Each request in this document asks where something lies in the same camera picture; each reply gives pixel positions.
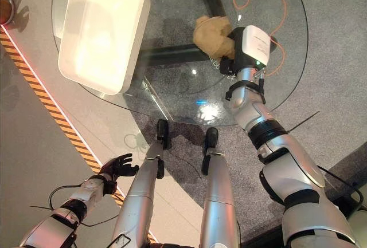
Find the orange black hazard stripe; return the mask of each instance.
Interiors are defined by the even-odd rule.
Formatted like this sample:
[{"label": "orange black hazard stripe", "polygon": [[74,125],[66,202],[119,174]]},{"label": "orange black hazard stripe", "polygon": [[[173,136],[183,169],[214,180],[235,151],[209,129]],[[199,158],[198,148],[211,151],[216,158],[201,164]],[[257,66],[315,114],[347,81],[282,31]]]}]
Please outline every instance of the orange black hazard stripe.
[{"label": "orange black hazard stripe", "polygon": [[[3,26],[0,27],[0,43],[5,48],[5,51],[8,53],[10,58],[14,61],[15,66],[22,73],[23,77],[33,89],[34,93],[38,96],[45,108],[49,111],[50,115],[53,117],[57,125],[67,136],[70,142],[74,145],[75,149],[78,151],[81,157],[85,160],[85,162],[94,173],[98,173],[101,168],[101,162],[97,159],[97,157],[86,144],[84,139],[81,137],[81,135],[66,117],[64,112],[61,110],[59,105],[57,105],[56,101],[46,90],[43,83],[34,73],[33,69],[30,67],[30,65],[21,54],[21,52]],[[123,204],[124,195],[122,194],[122,192],[120,192],[120,190],[117,190],[117,192],[114,193],[112,197],[119,206]],[[157,242],[151,232],[149,232],[148,234],[148,239],[152,243]]]}]

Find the white tray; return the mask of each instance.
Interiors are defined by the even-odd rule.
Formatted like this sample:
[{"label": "white tray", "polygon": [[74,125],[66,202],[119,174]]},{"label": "white tray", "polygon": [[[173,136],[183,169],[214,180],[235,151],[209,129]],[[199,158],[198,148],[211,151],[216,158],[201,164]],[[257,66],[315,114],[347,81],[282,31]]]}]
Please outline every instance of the white tray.
[{"label": "white tray", "polygon": [[69,0],[58,68],[108,95],[131,83],[150,0]]}]

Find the stuffed toy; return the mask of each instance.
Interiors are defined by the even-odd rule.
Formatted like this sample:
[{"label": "stuffed toy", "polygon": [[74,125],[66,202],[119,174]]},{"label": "stuffed toy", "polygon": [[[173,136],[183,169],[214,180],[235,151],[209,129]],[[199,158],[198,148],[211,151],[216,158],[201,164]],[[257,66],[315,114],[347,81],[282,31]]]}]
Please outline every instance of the stuffed toy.
[{"label": "stuffed toy", "polygon": [[235,42],[227,37],[232,31],[227,17],[202,16],[196,20],[193,42],[207,55],[220,61],[223,56],[235,58]]}]

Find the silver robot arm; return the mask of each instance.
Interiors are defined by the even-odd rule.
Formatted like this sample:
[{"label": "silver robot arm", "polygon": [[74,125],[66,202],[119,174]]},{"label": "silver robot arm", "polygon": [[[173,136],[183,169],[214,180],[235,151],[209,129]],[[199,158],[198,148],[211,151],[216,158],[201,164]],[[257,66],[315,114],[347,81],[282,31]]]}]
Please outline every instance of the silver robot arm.
[{"label": "silver robot arm", "polygon": [[[250,30],[238,28],[231,34],[236,45],[235,65],[232,64],[235,68],[231,70],[237,73],[238,82],[226,98],[230,100],[234,118],[265,164],[260,172],[263,187],[273,200],[285,205],[284,245],[356,247],[346,218],[325,195],[325,181],[319,168],[264,105],[264,74],[258,65],[266,65],[268,58],[261,55],[265,52],[269,56],[271,42],[262,30],[254,27],[251,31],[249,35]],[[255,44],[255,50],[246,50],[244,44]]]},{"label": "silver robot arm", "polygon": [[19,247],[69,248],[76,239],[76,230],[93,210],[103,195],[116,191],[118,176],[133,176],[138,166],[128,164],[131,154],[114,158],[106,163],[98,175],[84,181],[76,192],[48,217],[32,228]]}]

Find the glass tabletop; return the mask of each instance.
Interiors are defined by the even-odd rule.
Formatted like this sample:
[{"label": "glass tabletop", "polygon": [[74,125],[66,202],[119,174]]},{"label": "glass tabletop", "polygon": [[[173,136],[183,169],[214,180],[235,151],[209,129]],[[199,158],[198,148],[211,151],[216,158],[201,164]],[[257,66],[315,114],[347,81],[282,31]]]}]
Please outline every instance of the glass tabletop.
[{"label": "glass tabletop", "polygon": [[[53,34],[60,46],[68,0],[52,0]],[[199,125],[235,124],[225,92],[236,80],[220,74],[216,60],[192,43],[196,19],[226,15],[232,27],[255,25],[280,46],[271,53],[265,80],[267,107],[275,109],[297,86],[307,53],[301,0],[151,0],[140,55],[126,93],[87,91],[131,111]]]}]

